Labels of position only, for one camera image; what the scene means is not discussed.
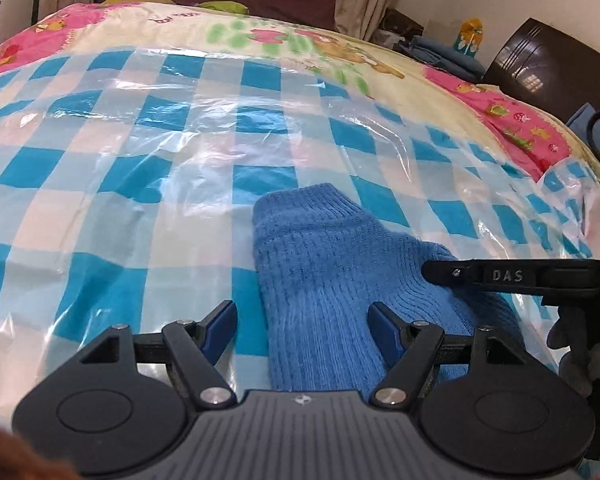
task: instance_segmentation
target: folded clothes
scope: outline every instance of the folded clothes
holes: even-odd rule
[[[366,325],[373,301],[448,333],[488,324],[522,343],[501,296],[465,291],[464,301],[424,280],[424,261],[454,259],[445,247],[387,231],[330,184],[264,196],[253,224],[275,390],[357,389],[366,398],[386,373]],[[440,379],[464,370],[442,367]]]
[[[451,61],[452,63],[458,65],[461,68],[464,68],[465,70],[477,76],[478,78],[482,78],[482,76],[484,75],[484,67],[480,64],[480,62],[477,59],[475,59],[475,57],[466,56],[465,54],[458,52],[454,48],[443,45],[437,42],[436,40],[432,40],[431,38],[425,38],[424,36],[415,36],[411,40],[411,46],[417,46],[439,54],[444,59]]]
[[[421,63],[427,64],[434,68],[439,68],[448,72],[451,75],[459,77],[463,81],[467,81],[468,83],[477,84],[480,82],[480,76],[477,76],[468,70],[465,70],[459,65],[456,65],[453,61],[449,61],[440,54],[429,50],[428,48],[422,48],[420,46],[410,46],[407,52],[407,56],[419,61]]]

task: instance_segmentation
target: logo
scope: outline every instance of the logo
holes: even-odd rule
[[[492,280],[494,282],[516,282],[523,280],[522,270],[505,270],[504,273],[500,269],[494,269]]]
[[[298,395],[295,399],[294,402],[297,404],[300,404],[300,406],[304,406],[306,404],[308,404],[309,402],[311,402],[313,399],[311,397],[309,397],[308,395],[302,394],[302,395]]]

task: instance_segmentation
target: checkered blanket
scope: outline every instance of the checkered blanket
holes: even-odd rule
[[[115,323],[156,332],[232,298],[239,392],[266,388],[252,250],[262,195],[330,182],[458,258],[583,258],[600,186],[506,160],[272,61],[118,49],[0,75],[0,416]],[[533,354],[557,319],[508,298]]]

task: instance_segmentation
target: blue sock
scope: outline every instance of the blue sock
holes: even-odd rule
[[[253,224],[275,390],[357,389],[366,398],[386,373],[366,325],[373,301],[407,322],[424,319],[465,335],[488,324],[522,342],[499,295],[465,291],[465,303],[424,280],[424,261],[454,259],[445,247],[387,231],[330,184],[264,196]],[[441,380],[464,373],[442,368]]]

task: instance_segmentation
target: wooden headboard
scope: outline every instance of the wooden headboard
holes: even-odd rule
[[[482,82],[566,122],[587,102],[600,110],[600,53],[556,28],[527,20]]]

